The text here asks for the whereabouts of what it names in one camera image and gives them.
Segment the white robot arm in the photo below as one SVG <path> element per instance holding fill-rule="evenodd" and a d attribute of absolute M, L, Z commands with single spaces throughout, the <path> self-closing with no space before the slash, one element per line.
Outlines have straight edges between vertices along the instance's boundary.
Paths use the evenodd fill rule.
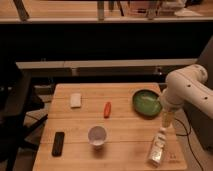
<path fill-rule="evenodd" d="M 162 105 L 162 127 L 168 128 L 173 115 L 187 101 L 213 119 L 213 90 L 204 85 L 207 70 L 198 64 L 170 72 L 166 76 L 167 87 L 159 96 Z"/>

